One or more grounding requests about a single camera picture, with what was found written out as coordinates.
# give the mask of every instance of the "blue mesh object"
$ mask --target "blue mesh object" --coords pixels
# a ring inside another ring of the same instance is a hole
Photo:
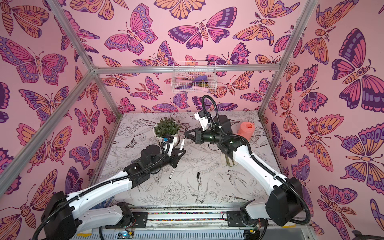
[[[94,206],[91,209],[103,209],[105,207],[110,207],[112,205],[113,200],[115,200],[115,196],[108,198],[107,200],[102,201],[98,205]]]

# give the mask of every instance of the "swallow drawing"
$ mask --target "swallow drawing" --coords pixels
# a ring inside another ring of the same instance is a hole
[[[197,179],[197,190],[194,189],[188,182],[187,179],[187,184],[188,184],[188,189],[189,192],[191,193],[192,196],[197,197],[196,198],[196,203],[197,204],[202,204],[207,196],[208,193],[208,182],[207,182],[207,187],[205,189],[205,192],[203,191],[203,188],[201,187],[201,177]]]
[[[228,172],[226,173],[227,175],[229,175],[229,181],[231,182],[232,186],[234,188],[236,188],[236,190],[238,192],[240,192],[238,189],[237,189],[237,186],[236,186],[236,179],[239,180],[244,186],[245,185],[248,185],[243,179],[241,179],[238,174],[241,174],[243,176],[245,176],[244,174],[238,172],[238,171],[235,171],[235,170],[228,170]]]

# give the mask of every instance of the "wire basket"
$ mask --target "wire basket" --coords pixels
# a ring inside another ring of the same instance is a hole
[[[173,93],[216,93],[216,62],[193,61],[196,65],[187,65],[186,61],[174,61],[171,86]]]

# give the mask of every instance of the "pink wallpaper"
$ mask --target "pink wallpaper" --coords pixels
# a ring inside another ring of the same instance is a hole
[[[260,106],[275,72],[227,72],[218,78],[217,91],[211,94],[221,111],[255,110]],[[200,111],[205,93],[174,94],[170,85],[171,73],[162,73],[159,80],[152,73],[136,76],[122,74],[100,75],[121,113],[152,113]],[[172,107],[174,103],[186,103]],[[206,108],[213,106],[206,103]]]
[[[1,174],[87,71],[73,51],[61,50],[62,34],[42,1],[0,5]],[[31,238],[53,192],[87,187],[98,156],[86,161],[86,145],[101,154],[114,126],[103,109],[108,104],[92,83],[1,197],[1,240]],[[79,126],[83,117],[89,129]]]
[[[320,240],[353,239],[354,229],[384,235],[381,8],[320,0],[292,55],[300,71],[280,79],[264,114],[285,175],[304,185]]]
[[[259,63],[278,60],[304,5],[297,0],[276,1],[276,8],[268,9],[253,0],[220,4],[198,0],[192,6],[182,0],[173,1],[176,5],[168,0],[119,0],[105,9],[101,3],[61,2],[80,26],[75,30],[100,67],[110,66],[103,55],[122,66],[172,66],[186,54],[220,64],[255,64],[257,55],[266,56]]]

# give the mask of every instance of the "white floral tablecloth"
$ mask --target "white floral tablecloth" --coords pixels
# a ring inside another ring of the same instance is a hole
[[[265,131],[256,111],[233,111],[224,113],[237,133],[244,121],[253,122],[256,130],[250,144],[271,167],[279,171]],[[131,164],[140,157],[142,149],[156,144],[153,127],[163,117],[172,116],[183,126],[179,135],[184,138],[185,129],[200,127],[193,113],[133,113],[125,114],[121,121],[115,144],[113,144],[100,181],[103,181]],[[116,195],[116,201],[125,201],[136,206],[160,205],[220,205],[247,202],[251,199],[266,200],[267,196],[261,185],[241,165],[229,167],[221,163],[221,152],[212,151],[208,143],[197,145],[186,139],[186,154],[179,161],[171,179],[171,166],[151,175],[143,184]]]

